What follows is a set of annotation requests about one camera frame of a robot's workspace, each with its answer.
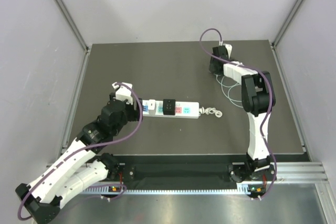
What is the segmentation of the white cube adapter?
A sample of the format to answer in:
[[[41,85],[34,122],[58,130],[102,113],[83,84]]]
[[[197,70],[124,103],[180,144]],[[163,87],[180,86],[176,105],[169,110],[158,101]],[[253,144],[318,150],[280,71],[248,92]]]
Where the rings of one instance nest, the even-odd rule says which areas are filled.
[[[154,113],[156,110],[156,101],[154,99],[148,100],[148,112]]]

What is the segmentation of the white power strip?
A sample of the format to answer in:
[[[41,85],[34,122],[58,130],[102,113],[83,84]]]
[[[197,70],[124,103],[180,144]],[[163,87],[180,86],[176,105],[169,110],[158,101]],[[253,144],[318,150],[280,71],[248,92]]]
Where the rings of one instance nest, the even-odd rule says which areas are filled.
[[[148,100],[142,100],[143,116],[162,117],[162,118],[199,118],[199,103],[198,102],[180,102],[176,101],[175,115],[164,115],[162,110],[163,101],[156,100],[156,110],[154,113],[148,112]]]

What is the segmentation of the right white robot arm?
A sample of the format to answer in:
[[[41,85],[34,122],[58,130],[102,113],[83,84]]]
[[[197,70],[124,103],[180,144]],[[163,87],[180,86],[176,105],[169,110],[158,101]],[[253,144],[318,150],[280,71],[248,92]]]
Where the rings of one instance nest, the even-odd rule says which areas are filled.
[[[249,147],[244,165],[231,165],[230,177],[235,182],[246,179],[259,180],[271,168],[271,155],[267,147],[268,122],[272,107],[276,104],[271,75],[246,68],[230,57],[232,46],[222,44],[213,47],[209,71],[227,77],[241,86],[241,104],[249,119]]]

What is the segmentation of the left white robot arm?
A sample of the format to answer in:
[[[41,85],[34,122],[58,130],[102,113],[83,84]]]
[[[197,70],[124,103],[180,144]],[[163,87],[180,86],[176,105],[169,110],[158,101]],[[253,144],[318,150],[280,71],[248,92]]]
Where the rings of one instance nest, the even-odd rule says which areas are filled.
[[[107,105],[96,120],[85,125],[67,150],[38,178],[21,183],[15,192],[20,199],[18,219],[25,220],[26,209],[36,223],[50,223],[76,195],[104,179],[114,180],[119,174],[113,155],[97,154],[106,146],[121,143],[132,137],[115,137],[129,122],[143,120],[142,102],[133,90],[119,87],[110,95]]]

